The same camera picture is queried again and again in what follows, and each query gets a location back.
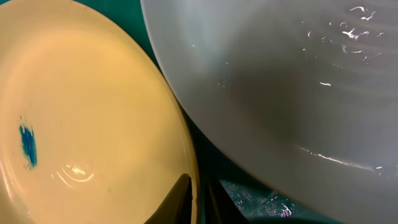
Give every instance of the dark object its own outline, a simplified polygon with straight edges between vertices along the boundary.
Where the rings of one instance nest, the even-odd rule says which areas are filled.
[[[188,174],[182,174],[156,212],[145,224],[191,223],[192,181]]]
[[[310,223],[321,224],[310,220],[295,218],[270,218],[268,220],[247,220],[235,206],[224,187],[218,180],[210,179],[205,189],[206,224],[261,224],[261,223]]]

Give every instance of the blue stain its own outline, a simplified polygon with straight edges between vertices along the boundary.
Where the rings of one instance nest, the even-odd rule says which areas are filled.
[[[29,161],[29,168],[32,169],[37,165],[36,141],[33,128],[30,130],[24,125],[20,125],[19,132],[21,134],[22,149],[24,150],[25,157]]]

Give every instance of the plate surface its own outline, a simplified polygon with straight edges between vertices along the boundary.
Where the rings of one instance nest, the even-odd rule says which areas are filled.
[[[197,168],[162,75],[73,1],[0,6],[1,223],[143,223]],[[192,220],[196,220],[193,203]]]
[[[336,220],[397,220],[398,4],[142,5],[166,80],[226,156]]]

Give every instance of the plate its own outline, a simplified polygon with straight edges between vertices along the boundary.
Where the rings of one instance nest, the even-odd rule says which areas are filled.
[[[197,194],[192,142],[162,75],[73,1],[0,6],[0,171],[2,223],[143,223],[183,173]]]
[[[345,223],[398,214],[398,5],[142,0],[184,110],[261,182]]]

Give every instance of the white plate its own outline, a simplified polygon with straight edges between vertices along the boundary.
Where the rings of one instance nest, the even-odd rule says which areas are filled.
[[[143,223],[182,173],[196,220],[169,87],[124,31],[73,1],[0,6],[0,171],[1,223]]]
[[[396,222],[397,3],[141,2],[166,80],[226,156],[336,220]]]

